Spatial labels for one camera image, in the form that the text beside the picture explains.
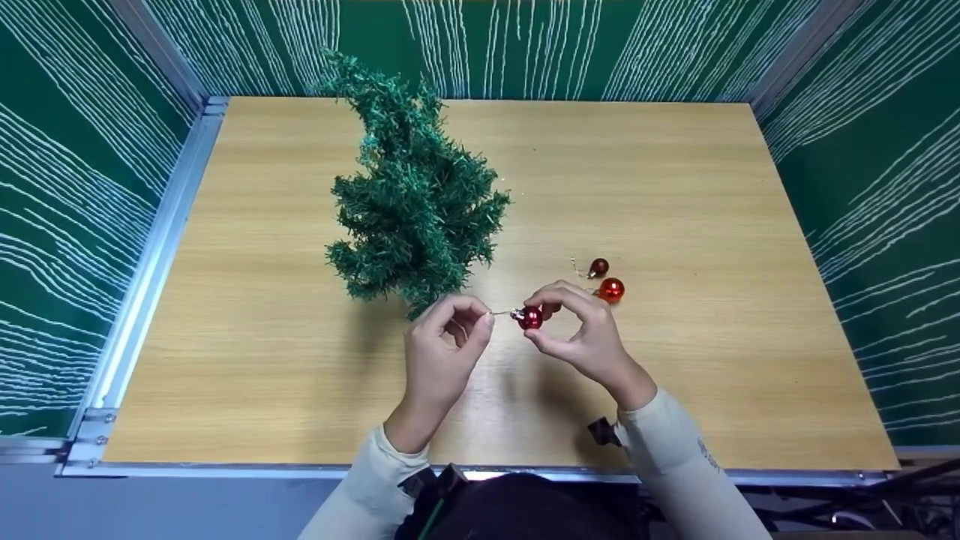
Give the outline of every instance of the red ornament ball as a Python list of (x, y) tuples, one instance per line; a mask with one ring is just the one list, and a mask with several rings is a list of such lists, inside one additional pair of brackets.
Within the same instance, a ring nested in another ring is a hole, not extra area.
[(597, 296), (610, 304), (616, 304), (620, 302), (625, 292), (627, 292), (627, 289), (623, 286), (621, 280), (617, 278), (606, 278), (600, 283), (600, 288), (597, 289)]
[(525, 307), (517, 314), (516, 323), (524, 330), (536, 330), (543, 326), (543, 312), (536, 307)]
[(587, 270), (588, 278), (603, 278), (610, 272), (610, 263), (605, 258), (595, 258)]

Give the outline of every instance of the green pine branch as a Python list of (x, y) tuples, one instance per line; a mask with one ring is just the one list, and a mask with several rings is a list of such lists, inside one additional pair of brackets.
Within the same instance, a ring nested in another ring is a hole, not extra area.
[(356, 58), (326, 51), (336, 76), (327, 95), (346, 99), (366, 135), (357, 162), (365, 172), (337, 177), (337, 221), (350, 240), (326, 247), (353, 298), (395, 291), (413, 319), (463, 288), (471, 262), (490, 264), (491, 236), (510, 197), (492, 191), (496, 173), (443, 131), (443, 104), (421, 81), (410, 89)]

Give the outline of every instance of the left hand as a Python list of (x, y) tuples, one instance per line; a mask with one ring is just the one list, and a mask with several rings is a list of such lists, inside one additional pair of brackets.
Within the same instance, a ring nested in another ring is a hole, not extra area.
[[(467, 382), (493, 331), (491, 310), (480, 299), (447, 295), (428, 307), (404, 334), (407, 385), (384, 423), (387, 440), (404, 454), (422, 451)], [(454, 345), (444, 340), (453, 336)]]

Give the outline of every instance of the wood grain surface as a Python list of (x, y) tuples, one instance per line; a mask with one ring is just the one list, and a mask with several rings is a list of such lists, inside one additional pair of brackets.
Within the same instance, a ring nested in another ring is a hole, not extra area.
[[(746, 105), (451, 102), (448, 132), (510, 189), (495, 310), (607, 258), (627, 348), (721, 465), (897, 461)], [(348, 298), (324, 264), (333, 177), (358, 166), (343, 102), (233, 98), (108, 443), (109, 461), (349, 463), (403, 387), (405, 307)], [(545, 330), (570, 335), (561, 313)], [(431, 458), (621, 468), (585, 425), (596, 384), (501, 318)]]

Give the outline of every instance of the white sleeve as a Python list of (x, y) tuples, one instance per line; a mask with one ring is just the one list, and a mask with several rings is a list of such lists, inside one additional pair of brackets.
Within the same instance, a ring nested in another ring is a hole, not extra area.
[(300, 540), (393, 538), (414, 510), (414, 500), (397, 485), (428, 466), (426, 453), (397, 452), (380, 425), (367, 436), (347, 476), (306, 524)]
[(661, 388), (644, 408), (618, 416), (614, 428), (620, 443), (680, 538), (770, 538), (673, 396)]

